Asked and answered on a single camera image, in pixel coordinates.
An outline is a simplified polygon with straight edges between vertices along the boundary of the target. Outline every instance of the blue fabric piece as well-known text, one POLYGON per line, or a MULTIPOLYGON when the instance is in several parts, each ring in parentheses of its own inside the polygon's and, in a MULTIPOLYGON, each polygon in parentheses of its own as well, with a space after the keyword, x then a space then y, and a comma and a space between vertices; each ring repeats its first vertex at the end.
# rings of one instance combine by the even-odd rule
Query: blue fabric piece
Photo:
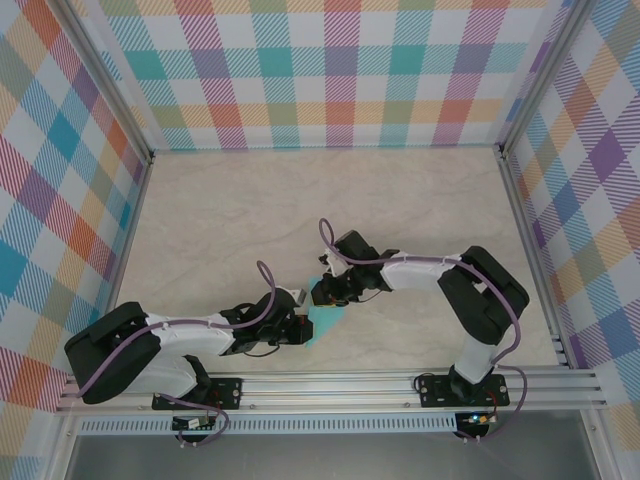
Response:
MULTIPOLYGON (((309 292, 320 281, 320 277, 313 277, 309 280, 309 292)), ((309 304, 309 320, 313 322, 313 338, 305 345, 307 348, 313 346, 331 327, 344 317, 344 307, 315 307, 313 303, 309 304)))

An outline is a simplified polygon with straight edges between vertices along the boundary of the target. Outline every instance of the teal cloth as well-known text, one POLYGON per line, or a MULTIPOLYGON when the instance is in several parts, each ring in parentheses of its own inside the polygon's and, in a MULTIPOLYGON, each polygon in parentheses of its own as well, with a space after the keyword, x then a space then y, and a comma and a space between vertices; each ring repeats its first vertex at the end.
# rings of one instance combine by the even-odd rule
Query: teal cloth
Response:
MULTIPOLYGON (((319 281, 319 277, 313 277, 309 280, 309 292, 319 281)), ((313 300, 310 300, 310 302, 309 320, 313 322, 313 338, 305 344, 307 348, 313 346, 320 337, 338 323, 345 313, 344 307, 315 307, 313 300)))

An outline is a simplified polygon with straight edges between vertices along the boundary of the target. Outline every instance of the ventilated metal strip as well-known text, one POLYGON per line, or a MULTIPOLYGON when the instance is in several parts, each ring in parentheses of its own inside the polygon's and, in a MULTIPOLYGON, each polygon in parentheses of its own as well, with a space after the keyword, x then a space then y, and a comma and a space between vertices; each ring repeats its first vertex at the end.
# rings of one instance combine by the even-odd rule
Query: ventilated metal strip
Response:
MULTIPOLYGON (((230 416, 225 435, 453 432, 453 413, 230 416)), ((83 418, 78 435, 175 435, 169 416, 83 418)))

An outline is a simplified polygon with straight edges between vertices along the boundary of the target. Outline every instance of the marble floor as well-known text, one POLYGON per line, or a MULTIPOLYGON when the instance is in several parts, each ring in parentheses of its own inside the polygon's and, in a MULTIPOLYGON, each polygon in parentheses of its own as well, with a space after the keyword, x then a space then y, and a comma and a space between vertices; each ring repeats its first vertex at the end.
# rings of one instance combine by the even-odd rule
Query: marble floor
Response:
MULTIPOLYGON (((323 270, 322 216, 338 236, 356 229, 379 252, 447 255, 484 246, 532 297, 521 346, 505 363, 556 363, 489 148, 159 155, 119 302, 137 300, 170 316, 256 302, 267 292, 256 260, 269 265, 278 284, 304 288, 323 270)), ((441 293, 398 291, 350 305, 311 348, 202 360, 217 371, 448 367, 463 336, 441 293)))

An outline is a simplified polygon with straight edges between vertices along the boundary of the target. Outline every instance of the table surface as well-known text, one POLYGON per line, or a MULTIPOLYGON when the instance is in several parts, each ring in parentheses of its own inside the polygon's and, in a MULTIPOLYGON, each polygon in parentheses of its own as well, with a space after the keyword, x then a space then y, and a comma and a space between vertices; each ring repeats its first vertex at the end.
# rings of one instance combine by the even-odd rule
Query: table surface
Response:
MULTIPOLYGON (((255 303, 268 291, 256 260, 269 265, 279 285, 306 289, 323 272, 317 260, 324 251, 317 227, 323 216, 336 235, 358 230, 379 252, 487 248, 531 296, 520 348, 504 363, 557 364, 489 148, 159 155, 118 301, 180 317, 255 303)), ((311 348, 201 360, 221 372, 446 367, 463 338, 442 293, 405 290, 350 305, 311 348)), ((269 348, 259 345, 254 353, 269 348)))

